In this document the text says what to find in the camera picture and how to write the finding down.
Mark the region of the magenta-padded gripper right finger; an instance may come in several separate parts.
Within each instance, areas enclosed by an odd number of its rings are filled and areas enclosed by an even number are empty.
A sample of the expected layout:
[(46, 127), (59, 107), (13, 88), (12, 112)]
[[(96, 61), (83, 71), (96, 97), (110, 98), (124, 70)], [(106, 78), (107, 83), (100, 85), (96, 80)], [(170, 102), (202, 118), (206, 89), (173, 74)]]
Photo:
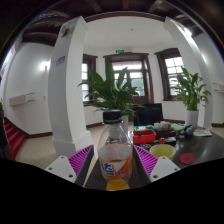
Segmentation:
[(140, 146), (134, 146), (133, 154), (142, 185), (147, 185), (180, 170), (168, 157), (157, 157)]

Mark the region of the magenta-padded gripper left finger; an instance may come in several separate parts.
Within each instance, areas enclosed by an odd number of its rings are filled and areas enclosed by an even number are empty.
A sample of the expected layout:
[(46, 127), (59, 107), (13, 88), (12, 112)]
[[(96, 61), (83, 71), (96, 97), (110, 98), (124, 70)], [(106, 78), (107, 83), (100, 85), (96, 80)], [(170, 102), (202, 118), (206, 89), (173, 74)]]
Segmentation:
[(46, 168), (46, 171), (83, 186), (93, 155), (94, 146), (90, 145), (69, 157), (65, 155), (59, 156)]

